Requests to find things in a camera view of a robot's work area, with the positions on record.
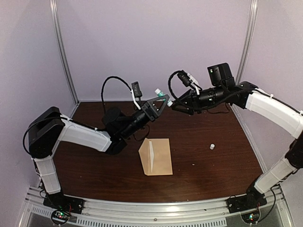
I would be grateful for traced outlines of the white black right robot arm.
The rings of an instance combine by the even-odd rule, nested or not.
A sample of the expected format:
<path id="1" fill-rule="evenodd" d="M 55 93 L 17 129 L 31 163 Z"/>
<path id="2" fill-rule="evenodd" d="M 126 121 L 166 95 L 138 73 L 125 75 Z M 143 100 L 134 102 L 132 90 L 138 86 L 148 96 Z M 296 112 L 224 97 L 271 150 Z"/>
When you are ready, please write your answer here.
<path id="1" fill-rule="evenodd" d="M 248 187 L 242 203 L 252 209 L 273 186 L 303 167 L 303 113 L 250 82 L 236 83 L 227 63 L 210 66 L 207 71 L 212 84 L 209 89 L 202 89 L 184 70 L 169 76 L 169 91 L 175 99 L 173 110 L 193 115 L 220 104 L 235 105 L 261 121 L 257 126 L 263 140 L 272 141 L 265 134 L 277 128 L 294 139 L 288 151 Z"/>

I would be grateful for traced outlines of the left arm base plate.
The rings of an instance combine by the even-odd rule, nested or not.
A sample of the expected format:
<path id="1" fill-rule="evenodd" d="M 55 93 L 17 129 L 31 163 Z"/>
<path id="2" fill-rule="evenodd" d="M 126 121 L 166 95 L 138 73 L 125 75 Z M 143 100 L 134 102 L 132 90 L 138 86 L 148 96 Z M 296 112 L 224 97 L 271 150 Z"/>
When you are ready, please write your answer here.
<path id="1" fill-rule="evenodd" d="M 73 214 L 82 213 L 84 200 L 62 193 L 46 194 L 43 205 L 54 209 L 50 219 L 55 225 L 62 226 L 73 219 Z"/>

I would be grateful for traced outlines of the tan paper envelope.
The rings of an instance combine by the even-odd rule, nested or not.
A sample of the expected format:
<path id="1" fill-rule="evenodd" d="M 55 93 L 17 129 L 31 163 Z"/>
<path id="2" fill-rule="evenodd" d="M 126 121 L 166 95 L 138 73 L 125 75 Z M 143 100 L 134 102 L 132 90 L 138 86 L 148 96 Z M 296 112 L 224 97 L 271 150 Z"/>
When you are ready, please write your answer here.
<path id="1" fill-rule="evenodd" d="M 154 149 L 153 172 L 151 173 L 149 140 Z M 140 146 L 139 155 L 144 174 L 147 176 L 173 175 L 169 139 L 144 139 Z"/>

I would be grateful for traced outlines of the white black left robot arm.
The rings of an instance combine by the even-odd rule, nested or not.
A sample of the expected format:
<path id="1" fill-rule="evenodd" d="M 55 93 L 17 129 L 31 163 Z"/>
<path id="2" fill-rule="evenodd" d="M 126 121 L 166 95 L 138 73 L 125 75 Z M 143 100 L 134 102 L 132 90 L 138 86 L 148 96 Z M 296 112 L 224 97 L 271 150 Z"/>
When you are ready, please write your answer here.
<path id="1" fill-rule="evenodd" d="M 168 95 L 149 99 L 131 116 L 123 114 L 118 107 L 112 107 L 102 118 L 103 129 L 79 123 L 61 114 L 55 106 L 36 118 L 24 133 L 23 138 L 28 139 L 28 145 L 23 148 L 36 164 L 45 192 L 50 195 L 50 203 L 58 210 L 68 206 L 52 157 L 57 142 L 66 141 L 110 155 L 118 154 L 126 147 L 128 138 L 160 117 L 168 100 Z"/>

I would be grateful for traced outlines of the white paper letter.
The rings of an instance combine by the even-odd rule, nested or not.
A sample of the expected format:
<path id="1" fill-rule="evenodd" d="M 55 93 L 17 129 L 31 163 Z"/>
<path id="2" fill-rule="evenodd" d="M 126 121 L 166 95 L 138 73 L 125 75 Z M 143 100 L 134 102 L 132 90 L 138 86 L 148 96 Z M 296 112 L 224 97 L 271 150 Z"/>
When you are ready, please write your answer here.
<path id="1" fill-rule="evenodd" d="M 150 172 L 153 172 L 153 164 L 154 164 L 154 149 L 153 149 L 153 143 L 152 140 L 149 140 L 149 152 L 150 152 L 150 165 L 151 170 Z"/>

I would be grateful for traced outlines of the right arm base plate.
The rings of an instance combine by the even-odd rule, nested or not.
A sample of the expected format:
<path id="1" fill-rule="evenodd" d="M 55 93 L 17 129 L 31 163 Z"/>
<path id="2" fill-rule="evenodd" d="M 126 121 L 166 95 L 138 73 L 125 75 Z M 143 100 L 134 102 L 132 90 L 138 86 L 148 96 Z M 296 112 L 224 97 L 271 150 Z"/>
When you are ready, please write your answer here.
<path id="1" fill-rule="evenodd" d="M 264 196 L 255 200 L 253 195 L 230 196 L 227 200 L 229 213 L 240 213 L 245 224 L 257 224 L 261 219 L 260 207 L 267 204 Z"/>

